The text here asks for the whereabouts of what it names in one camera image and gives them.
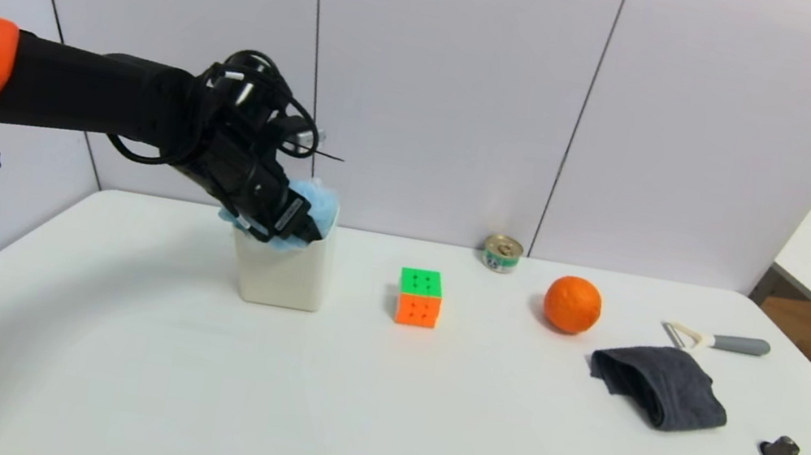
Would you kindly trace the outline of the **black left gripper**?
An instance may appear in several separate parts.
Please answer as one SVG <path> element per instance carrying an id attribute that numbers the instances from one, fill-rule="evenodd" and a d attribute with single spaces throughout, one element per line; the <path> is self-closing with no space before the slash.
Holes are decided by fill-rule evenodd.
<path id="1" fill-rule="evenodd" d="M 259 242 L 304 247 L 323 234 L 312 212 L 317 186 L 289 177 L 275 159 L 240 156 L 221 167 L 220 218 Z"/>

